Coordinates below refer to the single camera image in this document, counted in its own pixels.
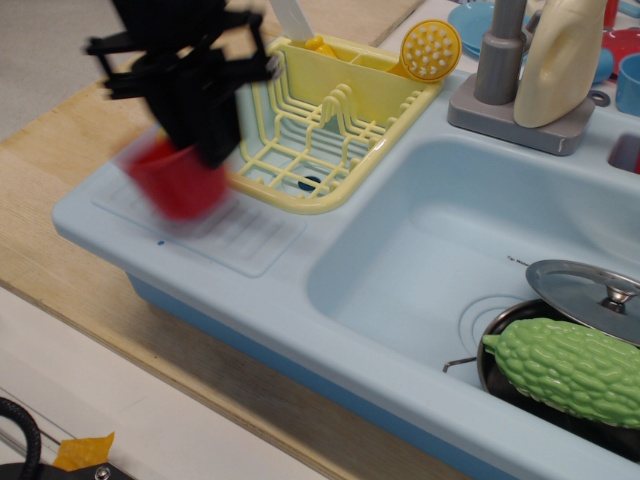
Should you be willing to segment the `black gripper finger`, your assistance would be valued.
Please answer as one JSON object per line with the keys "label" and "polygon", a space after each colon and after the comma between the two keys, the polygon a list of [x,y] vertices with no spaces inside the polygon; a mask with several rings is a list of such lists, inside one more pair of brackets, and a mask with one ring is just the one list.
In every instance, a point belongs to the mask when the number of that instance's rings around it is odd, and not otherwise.
{"label": "black gripper finger", "polygon": [[152,113],[179,149],[196,143],[196,102],[192,82],[183,74],[152,81],[145,98]]}
{"label": "black gripper finger", "polygon": [[207,168],[219,168],[240,142],[235,91],[208,88],[188,74],[179,93],[190,143]]}

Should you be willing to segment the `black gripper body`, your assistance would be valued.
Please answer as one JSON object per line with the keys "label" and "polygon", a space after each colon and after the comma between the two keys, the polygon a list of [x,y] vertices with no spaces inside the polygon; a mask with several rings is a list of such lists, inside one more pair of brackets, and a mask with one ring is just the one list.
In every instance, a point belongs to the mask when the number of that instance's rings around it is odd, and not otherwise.
{"label": "black gripper body", "polygon": [[[260,33],[263,16],[235,10],[225,1],[115,1],[124,30],[92,37],[86,53],[97,58],[114,99],[148,97],[151,90],[173,90],[186,74],[225,92],[246,83],[271,80],[279,62],[269,56]],[[246,28],[253,51],[229,60],[213,44],[223,33]]]}

